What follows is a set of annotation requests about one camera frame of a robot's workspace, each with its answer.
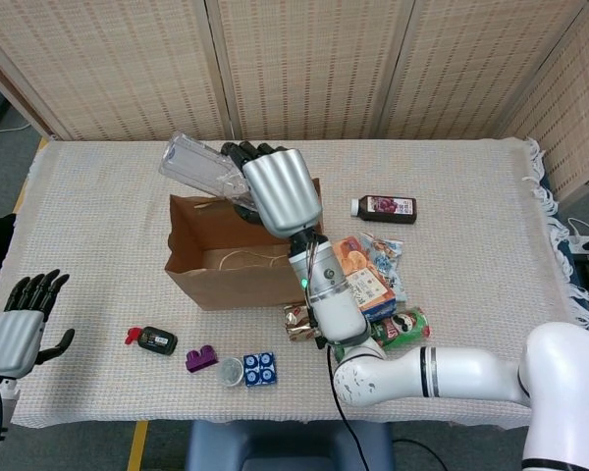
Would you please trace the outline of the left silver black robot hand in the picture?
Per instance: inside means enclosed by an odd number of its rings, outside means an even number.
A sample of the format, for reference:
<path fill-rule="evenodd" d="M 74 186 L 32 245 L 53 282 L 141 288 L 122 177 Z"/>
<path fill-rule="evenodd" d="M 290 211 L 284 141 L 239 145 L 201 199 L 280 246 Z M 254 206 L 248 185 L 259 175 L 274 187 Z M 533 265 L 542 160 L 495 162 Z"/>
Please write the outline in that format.
<path fill-rule="evenodd" d="M 45 327 L 68 274 L 55 269 L 20 279 L 0 314 L 0 382 L 18 380 L 32 369 L 65 353 L 75 337 L 67 330 L 60 341 L 43 349 Z"/>

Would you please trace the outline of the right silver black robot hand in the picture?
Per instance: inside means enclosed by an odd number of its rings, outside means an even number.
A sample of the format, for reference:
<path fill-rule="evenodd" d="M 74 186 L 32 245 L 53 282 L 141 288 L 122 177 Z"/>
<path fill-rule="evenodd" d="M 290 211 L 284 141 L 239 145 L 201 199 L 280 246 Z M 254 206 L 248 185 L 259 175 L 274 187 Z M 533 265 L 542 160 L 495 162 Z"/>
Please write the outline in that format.
<path fill-rule="evenodd" d="M 221 153 L 233 163 L 221 178 L 224 196 L 271 235 L 289 238 L 320 222 L 320 196 L 298 150 L 242 141 L 223 144 Z"/>

